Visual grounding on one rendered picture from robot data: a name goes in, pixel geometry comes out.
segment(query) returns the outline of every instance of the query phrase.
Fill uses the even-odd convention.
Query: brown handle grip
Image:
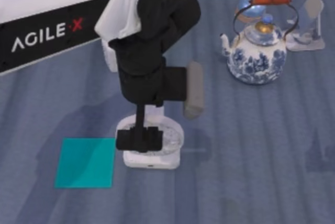
[[[251,5],[283,5],[290,4],[291,0],[250,0]]]

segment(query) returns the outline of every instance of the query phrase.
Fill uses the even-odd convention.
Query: blue globe
[[[239,0],[238,4],[237,4],[237,9],[236,9],[236,13],[245,8],[248,7],[250,5],[249,3],[250,0]],[[266,10],[266,6],[262,6],[262,5],[256,5],[253,6],[251,8],[249,8],[248,10],[244,11],[239,17],[238,19],[241,20],[242,22],[250,22],[254,19],[257,18],[261,18],[262,15],[265,13]]]

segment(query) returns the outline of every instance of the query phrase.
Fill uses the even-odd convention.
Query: blue tablecloth
[[[129,169],[117,152],[113,188],[53,188],[63,138],[113,137],[135,112],[100,42],[0,78],[1,224],[335,223],[335,0],[323,0],[326,48],[290,52],[260,87],[236,81],[220,55],[237,0],[199,1],[201,21],[166,55],[205,71],[200,118],[165,107],[185,130],[175,171]],[[291,15],[270,10],[279,24]]]

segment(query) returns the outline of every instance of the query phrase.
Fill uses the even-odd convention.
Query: metal handle
[[[285,34],[284,34],[284,40],[285,40],[286,35],[289,34],[290,32],[292,32],[297,27],[297,25],[299,23],[299,13],[296,10],[296,8],[291,5],[291,1],[292,0],[249,0],[250,5],[245,7],[245,8],[240,9],[235,14],[234,21],[233,21],[234,32],[238,35],[238,37],[240,39],[240,33],[237,32],[236,28],[235,28],[236,19],[238,18],[239,15],[241,15],[244,11],[251,8],[252,6],[256,6],[256,5],[267,5],[267,6],[269,6],[269,5],[283,5],[283,4],[286,4],[288,7],[290,7],[291,9],[293,9],[295,11],[297,19],[296,19],[295,23],[292,25],[292,27],[285,32]]]

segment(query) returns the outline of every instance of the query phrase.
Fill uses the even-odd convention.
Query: green object
[[[55,187],[111,187],[114,156],[114,138],[64,139]]]

